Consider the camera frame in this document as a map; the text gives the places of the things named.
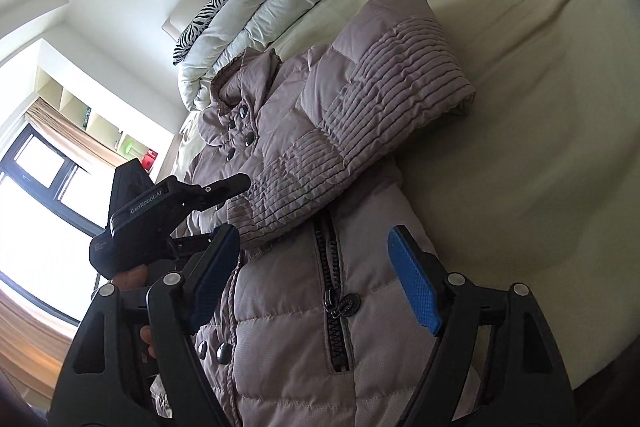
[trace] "beige curtain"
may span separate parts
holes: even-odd
[[[47,324],[51,319],[38,317],[46,312],[18,304],[9,292],[0,285],[0,367],[27,389],[51,399],[75,328],[52,327]]]
[[[126,162],[126,159],[89,136],[42,98],[38,98],[27,109],[26,118],[50,144],[92,174],[112,172]]]

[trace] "white duvet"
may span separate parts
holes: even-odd
[[[320,0],[229,0],[180,63],[178,87],[189,110],[210,103],[213,76],[245,48],[265,50]]]

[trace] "snap button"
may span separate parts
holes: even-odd
[[[218,352],[216,353],[216,360],[218,363],[226,365],[231,362],[231,344],[226,342],[220,344]]]
[[[200,358],[200,360],[204,360],[207,358],[207,347],[209,347],[207,345],[207,341],[202,341],[198,346],[198,357]]]

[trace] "screw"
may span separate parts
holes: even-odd
[[[521,297],[529,295],[529,287],[526,284],[522,284],[521,282],[513,285],[513,291]]]
[[[465,283],[465,276],[462,273],[450,273],[447,281],[453,286],[462,286]]]
[[[109,295],[112,295],[114,291],[116,291],[116,286],[111,283],[107,283],[98,290],[98,293],[103,297],[108,297]]]
[[[177,284],[178,282],[180,282],[180,274],[177,272],[171,272],[168,273],[167,275],[165,275],[162,278],[162,282],[164,284],[166,284],[167,286],[174,286],[175,284]]]

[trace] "beige down jacket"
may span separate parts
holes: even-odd
[[[426,0],[372,0],[331,46],[279,61],[247,50],[218,73],[187,181],[252,187],[194,213],[189,233],[236,226],[245,249],[209,325],[207,378],[232,424],[393,426],[429,358],[386,252],[394,225],[433,251],[391,156],[474,97]],[[467,379],[458,413],[473,404]],[[156,404],[170,413],[162,386]]]

